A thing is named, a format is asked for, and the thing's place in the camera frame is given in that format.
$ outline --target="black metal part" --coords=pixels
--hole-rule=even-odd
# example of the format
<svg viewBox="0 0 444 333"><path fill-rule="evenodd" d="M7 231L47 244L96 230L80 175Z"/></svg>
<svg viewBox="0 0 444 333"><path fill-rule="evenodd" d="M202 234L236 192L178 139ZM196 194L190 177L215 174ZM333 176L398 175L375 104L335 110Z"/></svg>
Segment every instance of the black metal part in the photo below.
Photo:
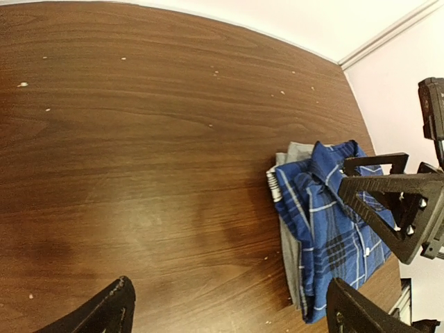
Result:
<svg viewBox="0 0 444 333"><path fill-rule="evenodd" d="M439 165L444 168L444 78L426 78L418 86L424 137L434 140Z"/></svg>
<svg viewBox="0 0 444 333"><path fill-rule="evenodd" d="M36 333L130 333L135 300L134 286L123 276L78 309Z"/></svg>
<svg viewBox="0 0 444 333"><path fill-rule="evenodd" d="M421 255L425 257L444 257L439 252L444 243L444 173L425 163L420 165L421 173L412 175L393 173L361 177L356 172L359 166L384 161L398 163L392 167L392 172L402 172L407 159L405 154L347 159L344 167L350 177L342 180L339 196L378 234L401 262L410 264L420 246ZM360 199L359 193L363 191L392 211L400 230L392 228Z"/></svg>
<svg viewBox="0 0 444 333"><path fill-rule="evenodd" d="M327 291L329 333L420 333L390 316L342 279L333 279Z"/></svg>
<svg viewBox="0 0 444 333"><path fill-rule="evenodd" d="M440 321L424 319L422 321L414 321L411 326L423 333L434 333L436 327L441 324Z"/></svg>

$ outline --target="white wall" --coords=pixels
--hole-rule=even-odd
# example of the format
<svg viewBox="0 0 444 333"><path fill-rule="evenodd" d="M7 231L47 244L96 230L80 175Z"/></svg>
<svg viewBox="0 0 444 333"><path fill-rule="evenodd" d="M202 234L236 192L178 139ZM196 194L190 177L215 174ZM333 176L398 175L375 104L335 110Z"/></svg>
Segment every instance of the white wall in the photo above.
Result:
<svg viewBox="0 0 444 333"><path fill-rule="evenodd" d="M36 0L0 0L0 4ZM333 62L425 0L122 0L245 26Z"/></svg>
<svg viewBox="0 0 444 333"><path fill-rule="evenodd" d="M376 153L410 154L412 173L421 161L437 165L433 141L423 138L417 91L422 79L444 77L443 32L444 7L346 71ZM401 265L401 275L413 279L413 320L444 321L444 261L418 256Z"/></svg>

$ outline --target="shirt collar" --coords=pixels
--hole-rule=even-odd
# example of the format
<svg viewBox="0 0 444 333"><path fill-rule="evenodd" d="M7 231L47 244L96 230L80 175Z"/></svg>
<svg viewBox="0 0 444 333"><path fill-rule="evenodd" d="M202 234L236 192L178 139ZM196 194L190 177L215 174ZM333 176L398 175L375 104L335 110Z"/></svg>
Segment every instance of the shirt collar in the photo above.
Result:
<svg viewBox="0 0 444 333"><path fill-rule="evenodd" d="M348 157L365 156L356 141L349 141L337 146L324 146L316 142L309 172L315 175L334 194L341 203L338 196L339 185L341 185L344 175L341 173L343 161Z"/></svg>

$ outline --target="wooden table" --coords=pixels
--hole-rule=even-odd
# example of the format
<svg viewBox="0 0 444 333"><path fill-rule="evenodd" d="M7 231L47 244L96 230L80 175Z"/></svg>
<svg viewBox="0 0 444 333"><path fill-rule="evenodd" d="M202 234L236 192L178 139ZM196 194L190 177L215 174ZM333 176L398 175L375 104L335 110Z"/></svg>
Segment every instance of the wooden table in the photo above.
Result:
<svg viewBox="0 0 444 333"><path fill-rule="evenodd" d="M338 66L116 3L4 6L0 26L2 332L120 275L134 332L326 332L290 306L265 170L291 140L372 153ZM397 260L362 291L389 309Z"/></svg>

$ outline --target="white stripe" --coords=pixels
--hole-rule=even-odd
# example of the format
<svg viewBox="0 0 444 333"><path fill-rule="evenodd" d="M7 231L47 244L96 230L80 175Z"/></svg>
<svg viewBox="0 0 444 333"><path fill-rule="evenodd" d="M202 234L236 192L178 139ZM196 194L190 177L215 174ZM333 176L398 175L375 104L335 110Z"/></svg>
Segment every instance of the white stripe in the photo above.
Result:
<svg viewBox="0 0 444 333"><path fill-rule="evenodd" d="M381 249L381 257L382 257L382 260L384 260L384 263L385 263L385 262L386 262L386 258L385 258L385 256L384 256L384 247L383 247L383 246L380 246L379 248Z"/></svg>
<svg viewBox="0 0 444 333"><path fill-rule="evenodd" d="M377 169L375 169L375 170L370 169L370 168L366 168L365 166L360 166L360 168L362 168L362 169L364 169L364 170L367 170L367 171L369 171L369 172L378 172L378 171L381 171L381 170L382 170L382 167L379 167L379 168L377 168Z"/></svg>
<svg viewBox="0 0 444 333"><path fill-rule="evenodd" d="M350 283L350 284L354 284L354 283L358 282L358 285L359 285L359 281L360 281L360 279L362 279L363 277L364 277L364 275L361 275L360 277L357 278L357 280L353 281L353 282Z"/></svg>
<svg viewBox="0 0 444 333"><path fill-rule="evenodd" d="M280 192L278 179L276 179L276 175L270 171L266 172L266 177L268 181L268 187L271 190L271 197L273 198L273 202L278 203L282 200L282 194Z"/></svg>
<svg viewBox="0 0 444 333"><path fill-rule="evenodd" d="M356 256L356 281L359 281L359 248L358 245L356 245L356 241L355 238L353 237L353 244L355 245L356 251L357 251L357 256Z"/></svg>
<svg viewBox="0 0 444 333"><path fill-rule="evenodd" d="M339 168L339 165L336 165L333 170L330 171L330 173L327 175L326 179L325 179L325 184L328 185L328 181L330 180L330 177L332 176L332 174Z"/></svg>
<svg viewBox="0 0 444 333"><path fill-rule="evenodd" d="M381 239L379 241L377 241L377 243L370 249L370 252L372 252L376 248L376 246L378 246L380 244L381 244Z"/></svg>
<svg viewBox="0 0 444 333"><path fill-rule="evenodd" d="M279 170L282 178L284 178L284 182L285 182L285 187L289 190L290 194L291 194L291 198L293 199L294 203L296 204L296 207L298 208L299 214L302 216L302 219L305 222L305 225L307 226L308 230L310 230L310 225L307 221L307 217L305 216L305 213L302 209L302 207L300 206L300 203L298 201L298 199L296 198L296 195L293 192L293 189L289 186L289 181L287 179L287 177L285 176L285 173L282 170Z"/></svg>
<svg viewBox="0 0 444 333"><path fill-rule="evenodd" d="M330 208L331 206L336 205L338 202L337 201L333 201L332 203L329 203L328 205L322 206L322 207L317 207L317 208L310 208L310 212L320 212L321 210L326 210L327 208Z"/></svg>
<svg viewBox="0 0 444 333"><path fill-rule="evenodd" d="M313 195L311 194L311 189L306 188L309 198L309 212L310 212L310 225L311 225L311 238L314 243L314 219L313 219Z"/></svg>
<svg viewBox="0 0 444 333"><path fill-rule="evenodd" d="M313 307L313 308L314 308L315 310L320 311L320 310L324 310L326 306L327 306L327 305L324 305L323 307Z"/></svg>
<svg viewBox="0 0 444 333"><path fill-rule="evenodd" d="M358 232L359 235L359 240L361 241L361 245L362 245L362 255L364 256L364 271L366 274L366 279L364 281L367 281L367 257L366 257L366 243L364 242L364 236L362 236L361 230L359 230L359 227L357 224L355 224L355 229Z"/></svg>
<svg viewBox="0 0 444 333"><path fill-rule="evenodd" d="M304 266L302 265L302 255L298 253L298 259L299 259L299 269L304 269ZM304 290L304 281L302 279L304 275L304 271L299 270L299 295L300 295L300 307L302 307L302 311L304 313L304 316L307 315L307 299L305 298L305 290Z"/></svg>

